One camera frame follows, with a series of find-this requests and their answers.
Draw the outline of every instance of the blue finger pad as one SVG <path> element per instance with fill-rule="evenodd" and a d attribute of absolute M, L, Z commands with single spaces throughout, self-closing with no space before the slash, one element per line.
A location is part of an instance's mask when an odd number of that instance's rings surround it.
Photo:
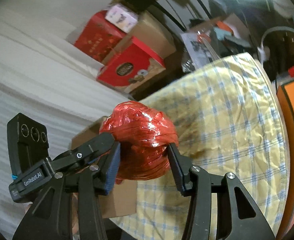
<path fill-rule="evenodd" d="M 105 183 L 104 190 L 107 195 L 114 187 L 116 175 L 119 168 L 119 163 L 120 163 L 120 143 L 117 143 L 114 156 L 111 160 L 109 169 L 106 173 L 106 183 Z"/>

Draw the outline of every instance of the clutter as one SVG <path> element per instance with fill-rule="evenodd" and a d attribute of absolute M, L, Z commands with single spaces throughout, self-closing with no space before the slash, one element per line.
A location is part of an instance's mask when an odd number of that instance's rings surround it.
<path fill-rule="evenodd" d="M 223 23 L 227 25 L 233 32 L 233 36 L 236 38 L 250 41 L 250 32 L 245 24 L 237 17 L 236 14 L 230 14 Z"/>
<path fill-rule="evenodd" d="M 146 44 L 162 59 L 176 51 L 173 37 L 170 32 L 151 14 L 144 12 L 140 15 L 138 23 L 112 49 L 102 63 L 106 65 L 116 53 L 119 53 L 122 50 L 124 44 L 126 44 L 133 36 Z"/>
<path fill-rule="evenodd" d="M 220 41 L 223 41 L 226 35 L 228 35 L 228 36 L 232 35 L 231 32 L 225 31 L 225 30 L 218 28 L 218 27 L 214 27 L 213 30 L 215 31 L 217 38 Z"/>
<path fill-rule="evenodd" d="M 71 140 L 71 149 L 75 149 L 99 134 L 99 129 L 106 117 L 94 122 Z M 99 195 L 103 218 L 127 216 L 136 213 L 137 182 L 124 180 L 121 185 L 114 185 L 108 196 Z"/>
<path fill-rule="evenodd" d="M 118 3 L 108 10 L 105 19 L 125 33 L 129 33 L 138 22 L 138 15 Z"/>
<path fill-rule="evenodd" d="M 223 21 L 224 19 L 226 19 L 227 16 L 219 16 L 219 17 L 216 17 L 214 19 L 211 19 L 211 20 L 208 20 L 208 21 L 205 21 L 203 23 L 200 23 L 192 28 L 189 29 L 189 33 L 207 33 L 208 31 L 212 30 L 213 27 L 216 26 L 216 23 L 218 21 Z"/>
<path fill-rule="evenodd" d="M 217 53 L 217 55 L 219 57 L 228 57 L 233 54 L 238 54 L 236 51 L 234 51 L 234 53 L 232 53 L 226 48 L 226 46 L 223 43 L 223 41 L 225 39 L 225 35 L 222 35 L 222 37 L 220 37 L 220 38 L 222 38 L 222 41 L 221 41 L 218 38 L 217 32 L 213 31 L 213 32 L 210 32 L 210 38 L 211 38 L 210 45 L 213 47 L 213 49 L 215 50 L 215 52 Z"/>
<path fill-rule="evenodd" d="M 132 37 L 121 52 L 101 69 L 97 80 L 129 93 L 164 70 L 162 58 L 139 39 Z"/>
<path fill-rule="evenodd" d="M 224 30 L 226 32 L 230 32 L 231 35 L 234 35 L 234 31 L 224 22 L 222 21 L 217 21 L 216 25 L 218 26 L 219 29 Z"/>
<path fill-rule="evenodd" d="M 126 33 L 105 19 L 107 11 L 100 11 L 88 21 L 74 46 L 101 62 Z"/>
<path fill-rule="evenodd" d="M 286 26 L 272 27 L 265 31 L 258 47 L 260 63 L 271 81 L 277 73 L 287 72 L 294 65 L 294 29 Z"/>
<path fill-rule="evenodd" d="M 181 37 L 195 69 L 199 69 L 206 64 L 219 59 L 208 40 L 201 35 L 198 35 L 197 33 L 183 33 Z"/>
<path fill-rule="evenodd" d="M 184 47 L 184 52 L 181 59 L 181 68 L 183 73 L 189 73 L 189 72 L 195 71 L 194 63 L 192 62 L 186 47 Z"/>
<path fill-rule="evenodd" d="M 234 55 L 244 52 L 248 52 L 249 54 L 253 55 L 253 53 L 255 52 L 255 50 L 248 41 L 236 38 L 234 36 L 225 36 L 224 45 Z"/>
<path fill-rule="evenodd" d="M 167 145 L 178 146 L 175 126 L 163 113 L 142 103 L 117 105 L 99 133 L 110 132 L 121 143 L 118 179 L 148 180 L 164 175 L 170 168 Z"/>

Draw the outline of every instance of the printed label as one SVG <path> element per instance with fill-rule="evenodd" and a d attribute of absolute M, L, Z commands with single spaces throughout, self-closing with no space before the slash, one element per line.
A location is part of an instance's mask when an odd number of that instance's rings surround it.
<path fill-rule="evenodd" d="M 118 76 L 125 76 L 128 75 L 133 70 L 133 68 L 133 64 L 129 62 L 123 63 L 116 69 L 116 73 Z"/>
<path fill-rule="evenodd" d="M 42 173 L 41 169 L 38 168 L 32 174 L 23 178 L 23 183 L 24 183 L 25 187 L 27 187 L 27 186 L 30 186 L 30 185 L 32 185 L 32 184 L 34 184 L 44 178 L 45 178 L 44 174 Z"/>

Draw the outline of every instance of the cardboard box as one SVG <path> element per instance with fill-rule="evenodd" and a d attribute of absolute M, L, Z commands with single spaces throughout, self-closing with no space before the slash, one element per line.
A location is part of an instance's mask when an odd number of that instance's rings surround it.
<path fill-rule="evenodd" d="M 74 149 L 99 134 L 99 128 L 106 117 L 94 122 L 90 127 L 76 135 L 71 141 Z M 100 209 L 103 218 L 127 216 L 136 213 L 137 181 L 124 180 L 122 184 L 115 185 L 108 196 L 99 196 Z"/>
<path fill-rule="evenodd" d="M 129 33 L 138 22 L 138 15 L 121 4 L 113 5 L 107 12 L 105 19 L 121 29 L 125 33 Z"/>
<path fill-rule="evenodd" d="M 102 68 L 97 80 L 129 93 L 164 70 L 162 58 L 139 39 L 132 37 L 122 51 Z"/>
<path fill-rule="evenodd" d="M 105 19 L 106 13 L 107 11 L 100 11 L 93 15 L 74 43 L 76 48 L 99 62 L 126 35 Z"/>
<path fill-rule="evenodd" d="M 102 63 L 106 65 L 115 54 L 121 52 L 124 44 L 126 44 L 133 36 L 145 43 L 162 59 L 176 51 L 173 37 L 170 32 L 150 13 L 144 12 L 140 15 L 135 27 L 133 27 L 132 30 L 114 47 L 114 49 L 104 58 Z"/>

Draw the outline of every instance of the screw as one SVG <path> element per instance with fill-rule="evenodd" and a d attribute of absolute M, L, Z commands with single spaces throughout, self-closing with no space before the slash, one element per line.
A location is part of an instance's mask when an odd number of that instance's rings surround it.
<path fill-rule="evenodd" d="M 93 164 L 93 165 L 91 165 L 91 166 L 89 167 L 89 169 L 90 169 L 91 171 L 96 171 L 96 170 L 99 169 L 99 166 L 96 165 L 96 164 Z"/>
<path fill-rule="evenodd" d="M 27 127 L 27 125 L 26 124 L 23 124 L 22 125 L 22 134 L 23 134 L 23 136 L 24 137 L 28 137 L 28 135 L 29 135 L 29 129 L 28 129 L 28 127 Z"/>
<path fill-rule="evenodd" d="M 47 136 L 44 132 L 41 132 L 41 139 L 43 142 L 46 142 L 47 141 Z"/>
<path fill-rule="evenodd" d="M 236 177 L 236 175 L 233 174 L 232 172 L 228 172 L 228 173 L 227 173 L 227 177 L 228 177 L 229 179 L 234 179 L 234 178 Z"/>
<path fill-rule="evenodd" d="M 199 172 L 201 170 L 201 168 L 199 166 L 192 166 L 191 170 L 194 172 Z"/>
<path fill-rule="evenodd" d="M 62 172 L 57 172 L 57 173 L 55 173 L 55 178 L 56 179 L 60 179 L 60 178 L 62 178 L 63 177 L 63 173 Z"/>

